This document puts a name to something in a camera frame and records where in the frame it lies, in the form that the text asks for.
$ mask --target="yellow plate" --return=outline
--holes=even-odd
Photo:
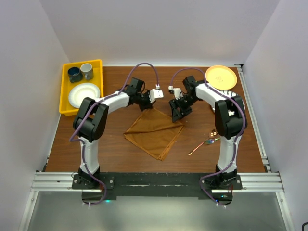
[[[205,73],[206,80],[216,89],[230,90],[237,83],[236,74],[226,66],[212,66]]]

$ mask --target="cup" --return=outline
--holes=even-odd
[[[81,72],[85,76],[86,80],[93,79],[93,68],[91,64],[83,64],[80,67]]]
[[[80,72],[80,69],[78,67],[72,67],[68,71],[69,81],[71,83],[79,82],[82,80],[82,73]]]

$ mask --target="wooden tabletop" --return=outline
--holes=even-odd
[[[132,67],[104,67],[104,94],[109,95],[121,88]],[[181,67],[157,67],[159,82],[164,98],[157,100],[154,107],[171,116],[168,86],[173,74]],[[236,68],[232,68],[238,77]],[[182,81],[194,75],[202,79],[199,72],[188,70],[181,72],[174,80],[174,87],[184,89]],[[155,75],[150,67],[139,67],[133,77],[142,79],[147,89],[155,88]],[[243,88],[238,77],[232,91],[244,98]],[[109,172],[214,172],[219,158],[220,142],[199,148],[191,156],[188,153],[204,141],[215,128],[214,113],[206,102],[196,102],[192,113],[181,120],[185,125],[183,132],[164,161],[156,160],[124,138],[123,133],[132,125],[141,111],[137,105],[121,108],[108,115],[106,129],[100,139],[99,162],[101,171]],[[246,108],[248,127],[239,144],[237,166],[239,172],[264,172],[251,118]],[[48,172],[74,172],[80,165],[80,145],[70,143],[73,133],[74,116],[61,115],[54,139],[51,155],[47,164]]]

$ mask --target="cloth napkin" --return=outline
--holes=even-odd
[[[124,133],[127,140],[157,160],[164,160],[184,128],[157,109],[146,109]]]

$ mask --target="white wall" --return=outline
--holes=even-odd
[[[0,33],[0,230],[15,231],[53,142],[68,58],[38,0],[2,1]]]
[[[308,2],[281,0],[244,65],[269,163],[296,230],[308,221]]]
[[[241,64],[279,0],[40,0],[71,61]]]

